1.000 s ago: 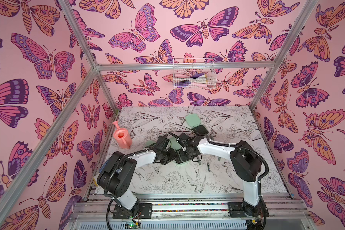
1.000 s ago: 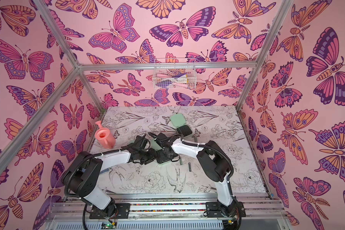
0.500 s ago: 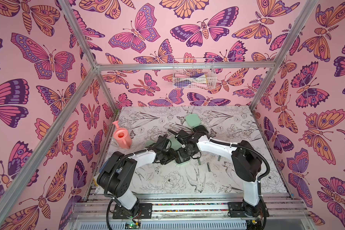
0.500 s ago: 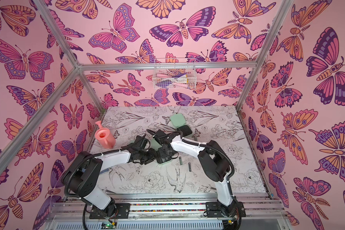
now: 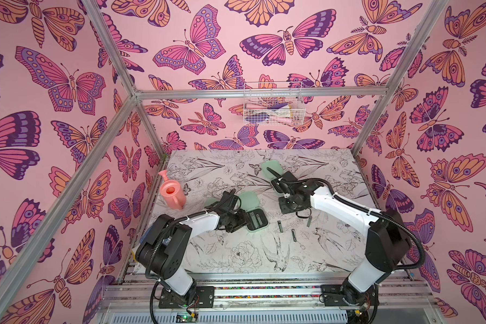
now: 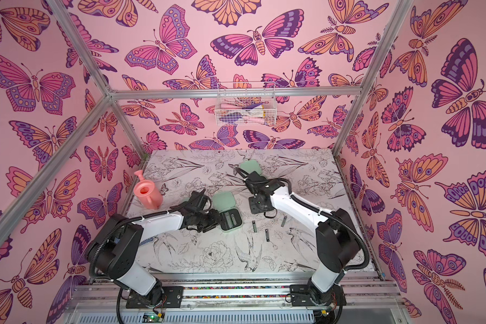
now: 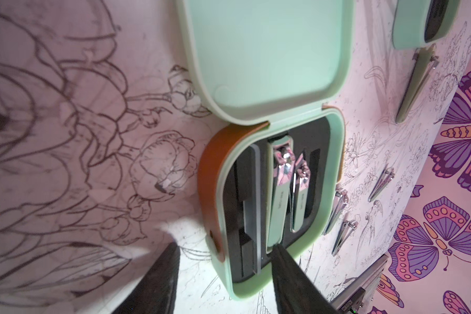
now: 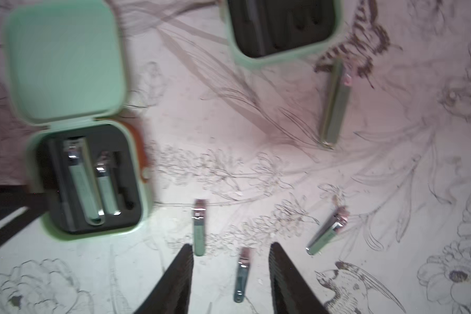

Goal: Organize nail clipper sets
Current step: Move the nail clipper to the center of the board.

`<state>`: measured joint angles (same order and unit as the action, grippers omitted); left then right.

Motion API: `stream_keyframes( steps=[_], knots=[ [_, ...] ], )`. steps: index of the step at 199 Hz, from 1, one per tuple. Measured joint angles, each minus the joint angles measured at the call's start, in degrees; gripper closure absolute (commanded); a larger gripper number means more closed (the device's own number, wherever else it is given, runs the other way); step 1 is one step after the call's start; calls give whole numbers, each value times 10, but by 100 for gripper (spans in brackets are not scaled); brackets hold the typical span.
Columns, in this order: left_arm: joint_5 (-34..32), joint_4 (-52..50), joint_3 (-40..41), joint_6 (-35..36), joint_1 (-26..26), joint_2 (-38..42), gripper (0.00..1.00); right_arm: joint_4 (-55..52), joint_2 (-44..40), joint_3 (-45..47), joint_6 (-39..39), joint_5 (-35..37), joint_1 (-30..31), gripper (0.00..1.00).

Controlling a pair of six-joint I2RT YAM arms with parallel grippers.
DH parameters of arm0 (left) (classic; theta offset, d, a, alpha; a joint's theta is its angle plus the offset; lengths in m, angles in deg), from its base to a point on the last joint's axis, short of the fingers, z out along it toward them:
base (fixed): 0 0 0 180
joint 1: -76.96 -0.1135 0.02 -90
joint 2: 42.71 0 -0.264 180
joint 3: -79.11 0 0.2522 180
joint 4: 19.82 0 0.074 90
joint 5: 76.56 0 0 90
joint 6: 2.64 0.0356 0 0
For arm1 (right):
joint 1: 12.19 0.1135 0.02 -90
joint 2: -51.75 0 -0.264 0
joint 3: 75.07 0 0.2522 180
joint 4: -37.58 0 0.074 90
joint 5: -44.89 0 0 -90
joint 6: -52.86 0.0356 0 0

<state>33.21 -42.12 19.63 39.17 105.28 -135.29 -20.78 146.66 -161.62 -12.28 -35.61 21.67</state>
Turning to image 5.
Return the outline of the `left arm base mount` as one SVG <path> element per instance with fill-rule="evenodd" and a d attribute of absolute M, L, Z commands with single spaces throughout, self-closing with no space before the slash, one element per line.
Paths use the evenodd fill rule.
<path fill-rule="evenodd" d="M 197 309 L 212 309 L 214 306 L 215 287 L 193 287 L 184 296 L 174 291 L 163 290 L 159 298 L 160 309 L 178 309 L 186 307 Z"/>

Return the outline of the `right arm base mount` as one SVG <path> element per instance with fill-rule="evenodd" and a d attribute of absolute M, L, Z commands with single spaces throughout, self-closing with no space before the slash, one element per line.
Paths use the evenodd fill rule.
<path fill-rule="evenodd" d="M 366 309 L 379 304 L 377 286 L 372 285 L 366 292 L 359 292 L 351 285 L 321 285 L 319 301 L 325 306 Z"/>

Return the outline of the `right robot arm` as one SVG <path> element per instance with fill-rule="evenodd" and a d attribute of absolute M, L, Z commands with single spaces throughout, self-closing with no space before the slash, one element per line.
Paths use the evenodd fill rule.
<path fill-rule="evenodd" d="M 284 213 L 316 209 L 366 238 L 364 259 L 344 281 L 343 289 L 364 294 L 394 271 L 418 269 L 425 264 L 421 240 L 402 223 L 397 211 L 361 205 L 338 194 L 321 178 L 298 180 L 290 172 L 280 174 L 270 167 L 266 171 L 272 186 L 282 195 L 279 206 Z"/>

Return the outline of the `green nail clipper case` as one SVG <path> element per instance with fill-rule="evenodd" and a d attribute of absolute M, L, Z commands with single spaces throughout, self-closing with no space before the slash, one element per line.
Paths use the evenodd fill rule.
<path fill-rule="evenodd" d="M 205 202 L 204 202 L 204 207 L 205 208 L 208 208 L 212 205 L 215 205 L 219 202 L 219 199 L 218 198 L 215 198 L 215 197 L 210 197 L 208 198 Z"/>

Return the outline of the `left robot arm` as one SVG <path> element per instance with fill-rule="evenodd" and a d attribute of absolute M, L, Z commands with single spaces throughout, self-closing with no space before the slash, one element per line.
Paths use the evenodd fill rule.
<path fill-rule="evenodd" d="M 154 279 L 179 297 L 189 298 L 196 291 L 195 280 L 182 267 L 191 239 L 211 231 L 233 233 L 247 225 L 244 214 L 259 207 L 256 194 L 225 191 L 219 201 L 202 210 L 174 218 L 160 215 L 144 233 L 136 248 L 135 260 Z"/>

